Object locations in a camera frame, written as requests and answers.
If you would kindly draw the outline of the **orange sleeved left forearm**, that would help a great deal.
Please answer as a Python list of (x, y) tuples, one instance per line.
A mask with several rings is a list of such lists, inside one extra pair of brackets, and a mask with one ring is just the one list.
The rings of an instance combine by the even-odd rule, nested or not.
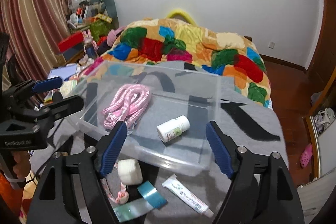
[(19, 221), (23, 189), (13, 189), (1, 173), (1, 219)]

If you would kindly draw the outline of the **left hand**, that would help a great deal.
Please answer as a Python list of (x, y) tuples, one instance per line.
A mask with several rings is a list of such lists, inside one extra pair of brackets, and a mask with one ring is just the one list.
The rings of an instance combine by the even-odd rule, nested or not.
[(12, 155), (16, 162), (13, 171), (17, 178), (26, 178), (31, 170), (29, 153), (27, 151), (16, 151), (12, 152)]

